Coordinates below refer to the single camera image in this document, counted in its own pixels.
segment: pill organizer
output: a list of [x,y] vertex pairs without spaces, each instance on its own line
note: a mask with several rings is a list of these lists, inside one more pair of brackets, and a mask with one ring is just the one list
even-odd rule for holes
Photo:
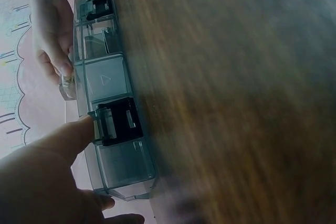
[[115,11],[113,0],[75,0],[74,77],[61,91],[67,100],[76,97],[80,116],[94,119],[95,139],[85,149],[94,191],[148,199],[155,167]]

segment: clear plastic lid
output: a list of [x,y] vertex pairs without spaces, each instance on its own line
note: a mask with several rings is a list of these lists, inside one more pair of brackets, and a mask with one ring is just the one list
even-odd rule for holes
[[[79,115],[90,114],[95,122],[96,139],[86,149],[94,190],[123,199],[148,193],[151,183],[136,192],[139,183],[154,179],[155,169],[112,0],[75,0],[71,60]],[[121,187],[124,189],[118,193],[117,188]]]

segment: wooden table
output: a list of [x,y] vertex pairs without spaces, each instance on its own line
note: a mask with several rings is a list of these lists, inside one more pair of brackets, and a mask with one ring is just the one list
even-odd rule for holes
[[336,223],[336,0],[115,0],[162,223]]

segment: black latch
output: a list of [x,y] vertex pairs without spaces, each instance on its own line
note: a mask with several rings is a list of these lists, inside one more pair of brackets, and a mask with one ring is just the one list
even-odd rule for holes
[[106,104],[89,113],[96,121],[96,129],[103,146],[120,144],[143,137],[134,98],[124,98]]
[[92,11],[86,16],[87,21],[94,20],[113,13],[112,0],[89,0],[87,6],[92,6]]

